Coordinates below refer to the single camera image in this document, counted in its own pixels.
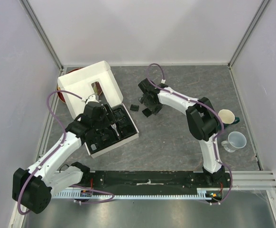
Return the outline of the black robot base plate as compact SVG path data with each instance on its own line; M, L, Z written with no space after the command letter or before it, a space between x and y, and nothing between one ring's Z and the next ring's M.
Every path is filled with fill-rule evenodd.
M80 186L92 187L116 196L195 195L198 188L220 189L230 186L230 174L194 171L90 171Z

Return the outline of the white cardboard clipper box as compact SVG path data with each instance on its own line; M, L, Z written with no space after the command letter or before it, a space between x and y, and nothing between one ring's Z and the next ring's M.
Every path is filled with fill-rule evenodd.
M112 109L123 103L121 90L106 61L60 76L57 85L73 120L84 110L85 103L81 100L91 95L96 95L99 103L108 103Z

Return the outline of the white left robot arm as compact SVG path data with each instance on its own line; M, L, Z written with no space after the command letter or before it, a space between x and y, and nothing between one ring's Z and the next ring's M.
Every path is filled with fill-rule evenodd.
M27 169L18 168L14 172L12 198L20 215L41 213L53 196L68 187L90 185L90 168L79 162L72 163L65 171L56 172L67 157L85 144L92 125L107 119L107 110L96 95L81 101L85 103L83 112L63 129L56 144Z

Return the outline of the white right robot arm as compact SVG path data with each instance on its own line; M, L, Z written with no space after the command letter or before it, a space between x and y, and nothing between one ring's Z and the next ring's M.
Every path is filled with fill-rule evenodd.
M218 133L223 129L223 124L210 100L206 97L197 99L185 96L166 84L155 85L147 78L138 87L143 93L139 101L150 114L157 114L167 105L186 116L189 131L198 140L202 151L203 181L209 187L216 186L225 173L217 145Z

